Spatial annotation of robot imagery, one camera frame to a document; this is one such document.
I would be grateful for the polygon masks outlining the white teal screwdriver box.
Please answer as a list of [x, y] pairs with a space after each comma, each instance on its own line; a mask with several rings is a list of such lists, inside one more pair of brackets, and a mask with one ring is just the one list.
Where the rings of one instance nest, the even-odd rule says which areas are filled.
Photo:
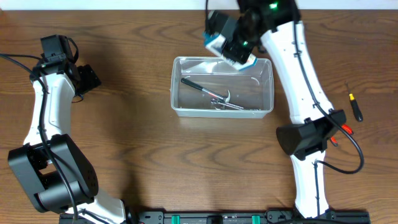
[[228, 40], [222, 34], [203, 34], [204, 46], [211, 53], [225, 61], [236, 70], [245, 70], [257, 64], [257, 57], [246, 45]]

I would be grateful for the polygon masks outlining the clear plastic container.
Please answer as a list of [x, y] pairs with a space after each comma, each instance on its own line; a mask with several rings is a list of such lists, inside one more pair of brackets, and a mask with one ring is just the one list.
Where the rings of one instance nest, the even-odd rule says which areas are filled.
[[[181, 82], [187, 78], [217, 94], [229, 103], [249, 110], [216, 110], [212, 97]], [[174, 60], [170, 104], [178, 116], [202, 118], [262, 119], [274, 108], [274, 77], [271, 61], [260, 58], [255, 66], [238, 71], [217, 57], [177, 57]]]

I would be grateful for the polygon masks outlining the small claw hammer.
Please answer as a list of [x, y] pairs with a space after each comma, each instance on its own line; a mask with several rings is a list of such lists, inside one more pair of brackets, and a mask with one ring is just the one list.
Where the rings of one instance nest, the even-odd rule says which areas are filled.
[[192, 82], [191, 80], [187, 79], [187, 78], [181, 78], [181, 82], [183, 84], [186, 84], [194, 89], [200, 90], [202, 92], [207, 93], [208, 95], [210, 95], [212, 97], [211, 102], [213, 104], [216, 103], [229, 103], [230, 99], [231, 99], [231, 93], [230, 91], [228, 91], [228, 95], [227, 96], [223, 96], [220, 94], [217, 94], [209, 89], [206, 89], [204, 87], [202, 87], [201, 85]]

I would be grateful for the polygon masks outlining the silver ring wrench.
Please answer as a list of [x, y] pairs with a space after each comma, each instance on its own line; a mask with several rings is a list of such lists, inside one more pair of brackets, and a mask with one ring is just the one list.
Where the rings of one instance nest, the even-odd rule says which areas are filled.
[[216, 98], [211, 99], [211, 104], [215, 107], [216, 110], [249, 110], [249, 111], [259, 111], [256, 108], [245, 108], [243, 106], [235, 105], [232, 103], [227, 103], [223, 100], [219, 100]]

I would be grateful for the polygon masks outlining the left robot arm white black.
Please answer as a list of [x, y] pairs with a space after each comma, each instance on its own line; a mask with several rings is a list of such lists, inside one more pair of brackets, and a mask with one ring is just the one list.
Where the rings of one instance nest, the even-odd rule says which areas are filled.
[[8, 163], [33, 207], [41, 213], [71, 215], [73, 221], [124, 223], [120, 199], [99, 188], [94, 167], [70, 137], [76, 88], [62, 68], [33, 69], [34, 112], [22, 147]]

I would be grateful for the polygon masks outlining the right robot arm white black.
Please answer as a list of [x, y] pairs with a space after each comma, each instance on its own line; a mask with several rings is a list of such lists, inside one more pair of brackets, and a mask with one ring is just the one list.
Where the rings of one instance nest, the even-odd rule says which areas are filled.
[[323, 167], [327, 142], [346, 122], [324, 93], [310, 58], [295, 1], [239, 1], [241, 16], [205, 10], [205, 47], [237, 70], [259, 62], [254, 48], [269, 54], [288, 102], [291, 123], [276, 129], [294, 168], [295, 208], [303, 218], [329, 211]]

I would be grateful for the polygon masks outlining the black yellow screwdriver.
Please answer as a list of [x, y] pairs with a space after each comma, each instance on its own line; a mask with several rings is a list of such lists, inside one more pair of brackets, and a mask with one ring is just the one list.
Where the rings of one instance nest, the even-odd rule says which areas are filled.
[[348, 85], [347, 81], [345, 81], [345, 86], [346, 86], [347, 91], [348, 91], [349, 102], [350, 102], [351, 108], [353, 110], [354, 118], [356, 119], [356, 121], [362, 122], [364, 120], [363, 114], [362, 114], [362, 112], [361, 112], [361, 110], [359, 108], [359, 105], [358, 105], [358, 102], [356, 101], [356, 98], [354, 97], [354, 95], [352, 94], [352, 92], [351, 92], [351, 90], [349, 88], [349, 85]]

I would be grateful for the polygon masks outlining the red handled pliers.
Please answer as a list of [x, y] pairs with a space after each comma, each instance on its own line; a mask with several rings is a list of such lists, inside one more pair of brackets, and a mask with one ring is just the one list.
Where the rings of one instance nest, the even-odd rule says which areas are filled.
[[[344, 124], [344, 125], [342, 125], [341, 127], [342, 127], [350, 136], [352, 136], [352, 135], [354, 134], [354, 131], [353, 131], [348, 125]], [[335, 146], [335, 147], [338, 146], [338, 142], [337, 142], [337, 140], [335, 139], [334, 136], [332, 136], [332, 137], [330, 138], [330, 142], [332, 143], [333, 146]]]

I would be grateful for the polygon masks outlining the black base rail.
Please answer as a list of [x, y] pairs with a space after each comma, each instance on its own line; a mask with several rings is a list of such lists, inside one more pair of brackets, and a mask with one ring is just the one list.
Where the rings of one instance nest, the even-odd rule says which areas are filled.
[[273, 223], [354, 223], [371, 224], [368, 212], [330, 210], [317, 218], [304, 218], [291, 210], [271, 209], [264, 213], [164, 213], [127, 214], [124, 223], [143, 224], [273, 224]]

